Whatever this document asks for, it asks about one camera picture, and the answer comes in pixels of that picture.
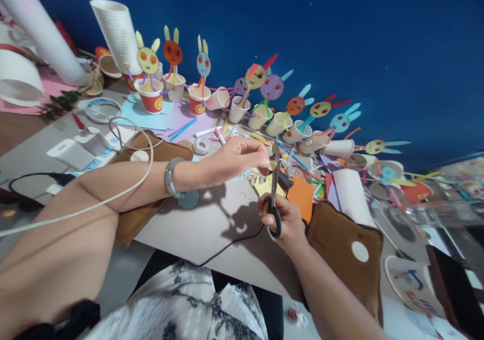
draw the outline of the white fabric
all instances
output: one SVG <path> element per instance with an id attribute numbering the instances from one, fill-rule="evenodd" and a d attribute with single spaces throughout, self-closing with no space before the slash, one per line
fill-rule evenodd
<path id="1" fill-rule="evenodd" d="M 179 261 L 150 278 L 84 339 L 267 338 L 250 285 L 227 285 L 217 294 L 209 269 Z"/>

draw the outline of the hand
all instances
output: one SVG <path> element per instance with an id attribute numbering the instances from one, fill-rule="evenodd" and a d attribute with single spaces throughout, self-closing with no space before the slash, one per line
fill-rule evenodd
<path id="1" fill-rule="evenodd" d="M 267 213 L 268 205 L 265 202 L 270 194 L 264 194 L 257 204 L 259 211 L 263 214 L 262 223 L 272 232 L 276 232 L 277 226 L 274 215 Z M 304 224 L 301 219 L 301 212 L 296 204 L 280 195 L 276 195 L 276 207 L 279 209 L 282 220 L 282 234 L 276 239 L 277 244 L 291 256 L 295 251 L 308 245 L 304 234 Z"/>
<path id="2" fill-rule="evenodd" d="M 269 161 L 266 147 L 261 141 L 233 136 L 215 154 L 201 160 L 200 164 L 207 174 L 209 186 L 217 186 L 254 167 L 267 176 Z"/>

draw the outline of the black scissor handle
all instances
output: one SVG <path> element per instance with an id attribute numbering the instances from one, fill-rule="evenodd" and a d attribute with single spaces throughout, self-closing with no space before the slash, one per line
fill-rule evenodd
<path id="1" fill-rule="evenodd" d="M 266 197 L 266 200 L 265 202 L 267 203 L 268 205 L 268 208 L 267 208 L 267 212 L 269 214 L 272 214 L 274 215 L 274 217 L 276 218 L 276 226 L 277 226 L 277 231 L 274 233 L 271 229 L 269 229 L 269 231 L 271 232 L 271 235 L 274 237 L 274 238 L 280 238 L 281 237 L 281 234 L 282 234 L 282 220 L 281 220 L 281 214 L 279 212 L 279 209 L 277 207 L 272 207 L 272 199 L 270 196 L 267 196 Z"/>

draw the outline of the blue wall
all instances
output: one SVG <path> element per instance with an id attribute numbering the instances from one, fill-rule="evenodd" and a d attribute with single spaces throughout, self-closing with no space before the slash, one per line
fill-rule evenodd
<path id="1" fill-rule="evenodd" d="M 79 47 L 105 45 L 89 0 L 41 1 Z M 211 87 L 233 86 L 251 63 L 278 52 L 272 71 L 294 73 L 276 109 L 285 110 L 307 83 L 308 97 L 338 92 L 340 100 L 361 102 L 362 115 L 350 127 L 362 127 L 353 137 L 357 144 L 412 142 L 401 147 L 402 155 L 380 159 L 421 171 L 484 148 L 484 0 L 114 1 L 130 8 L 135 29 L 149 43 L 164 40 L 165 24 L 179 28 L 179 70 L 189 83 L 199 78 L 198 34 L 209 45 Z M 259 91 L 250 96 L 253 104 L 261 99 Z M 348 107 L 313 128 L 326 129 Z"/>

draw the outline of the brown leather pad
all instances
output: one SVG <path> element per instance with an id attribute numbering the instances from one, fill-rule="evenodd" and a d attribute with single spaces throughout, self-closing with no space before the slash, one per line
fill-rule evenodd
<path id="1" fill-rule="evenodd" d="M 309 244 L 383 327 L 380 293 L 382 233 L 375 228 L 356 224 L 324 200 L 314 209 L 307 238 Z M 353 255 L 353 242 L 361 242 L 366 247 L 370 255 L 367 262 L 360 262 Z"/>
<path id="2" fill-rule="evenodd" d="M 145 132 L 150 137 L 153 145 L 161 141 L 161 139 L 155 136 L 153 131 L 145 130 Z M 134 136 L 130 146 L 136 148 L 147 148 L 149 147 L 149 144 L 146 140 L 146 137 L 139 132 L 136 136 Z M 133 152 L 135 152 L 135 150 L 131 148 L 124 148 L 119 155 L 110 162 L 110 164 L 130 161 Z M 151 158 L 150 150 L 147 150 L 146 152 Z M 166 141 L 153 148 L 153 153 L 154 161 L 156 162 L 170 161 L 175 157 L 181 157 L 186 161 L 191 161 L 193 159 L 193 152 L 190 149 Z M 158 208 L 161 206 L 164 200 L 166 199 L 161 199 L 121 213 L 119 215 L 119 222 L 117 224 L 116 241 L 119 243 L 130 242 L 158 211 Z"/>

